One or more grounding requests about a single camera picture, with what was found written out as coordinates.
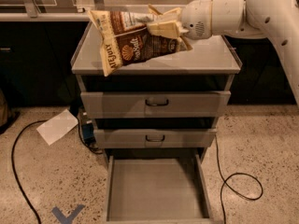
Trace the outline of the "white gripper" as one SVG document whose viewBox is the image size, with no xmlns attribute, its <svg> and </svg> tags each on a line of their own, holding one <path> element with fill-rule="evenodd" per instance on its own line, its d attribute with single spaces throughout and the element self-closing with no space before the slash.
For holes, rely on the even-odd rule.
<svg viewBox="0 0 299 224">
<path fill-rule="evenodd" d="M 148 5 L 147 28 L 152 35 L 165 38 L 177 39 L 185 34 L 192 40 L 208 39 L 211 37 L 211 9 L 212 0 L 194 0 L 183 10 L 176 7 L 166 12 Z"/>
</svg>

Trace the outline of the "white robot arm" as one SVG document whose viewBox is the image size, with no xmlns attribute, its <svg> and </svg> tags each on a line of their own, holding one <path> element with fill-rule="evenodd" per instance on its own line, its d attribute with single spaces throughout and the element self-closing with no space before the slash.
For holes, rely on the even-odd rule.
<svg viewBox="0 0 299 224">
<path fill-rule="evenodd" d="M 193 0 L 183 8 L 154 15 L 152 35 L 208 39 L 228 35 L 267 38 L 274 46 L 299 104 L 299 6 L 296 0 Z"/>
</svg>

